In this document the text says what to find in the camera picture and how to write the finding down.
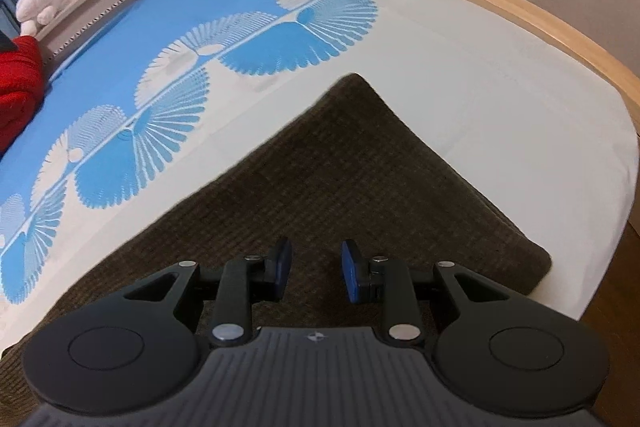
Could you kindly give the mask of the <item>dark brown corduroy pants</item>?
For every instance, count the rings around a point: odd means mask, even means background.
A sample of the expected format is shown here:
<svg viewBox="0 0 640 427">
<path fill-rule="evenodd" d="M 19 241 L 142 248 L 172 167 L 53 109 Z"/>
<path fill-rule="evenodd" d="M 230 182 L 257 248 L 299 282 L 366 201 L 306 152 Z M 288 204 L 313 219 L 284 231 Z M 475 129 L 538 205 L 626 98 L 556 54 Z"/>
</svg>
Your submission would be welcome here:
<svg viewBox="0 0 640 427">
<path fill-rule="evenodd" d="M 344 239 L 424 267 L 449 258 L 525 294 L 551 267 L 544 248 L 350 75 L 81 277 L 50 317 L 181 257 L 216 265 L 279 235 L 293 243 L 292 277 L 283 303 L 257 310 L 276 326 L 376 320 L 375 309 L 348 301 L 338 252 Z"/>
</svg>

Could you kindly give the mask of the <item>red folded blanket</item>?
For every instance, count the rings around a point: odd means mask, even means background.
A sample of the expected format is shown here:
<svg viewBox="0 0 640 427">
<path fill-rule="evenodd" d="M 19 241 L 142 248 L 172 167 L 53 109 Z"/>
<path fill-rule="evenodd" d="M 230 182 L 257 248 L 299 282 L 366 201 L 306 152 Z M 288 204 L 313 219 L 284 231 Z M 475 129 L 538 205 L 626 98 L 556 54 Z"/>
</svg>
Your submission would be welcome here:
<svg viewBox="0 0 640 427">
<path fill-rule="evenodd" d="M 1 52 L 1 154 L 32 121 L 46 87 L 38 40 L 21 36 L 12 43 L 13 51 Z"/>
</svg>

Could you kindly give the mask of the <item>blue and white bedsheet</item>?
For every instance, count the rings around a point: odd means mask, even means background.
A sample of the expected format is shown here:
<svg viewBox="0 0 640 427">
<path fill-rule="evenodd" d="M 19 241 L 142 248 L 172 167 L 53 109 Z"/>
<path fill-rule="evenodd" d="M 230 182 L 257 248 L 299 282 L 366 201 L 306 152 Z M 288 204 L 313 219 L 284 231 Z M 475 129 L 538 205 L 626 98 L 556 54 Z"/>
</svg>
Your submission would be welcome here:
<svg viewBox="0 0 640 427">
<path fill-rule="evenodd" d="M 639 166 L 595 72 L 466 0 L 125 0 L 1 158 L 2 346 L 350 75 L 547 251 L 526 294 L 584 314 Z"/>
</svg>

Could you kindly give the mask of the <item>white plush toy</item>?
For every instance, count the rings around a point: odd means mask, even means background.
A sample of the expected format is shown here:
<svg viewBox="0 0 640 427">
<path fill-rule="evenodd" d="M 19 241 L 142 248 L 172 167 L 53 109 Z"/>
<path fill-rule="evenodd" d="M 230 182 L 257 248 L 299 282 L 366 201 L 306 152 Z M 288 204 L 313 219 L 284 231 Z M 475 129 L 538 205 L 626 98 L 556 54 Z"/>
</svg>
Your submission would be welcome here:
<svg viewBox="0 0 640 427">
<path fill-rule="evenodd" d="M 63 5 L 64 0 L 18 0 L 15 14 L 21 35 L 35 37 L 40 28 L 54 20 Z"/>
</svg>

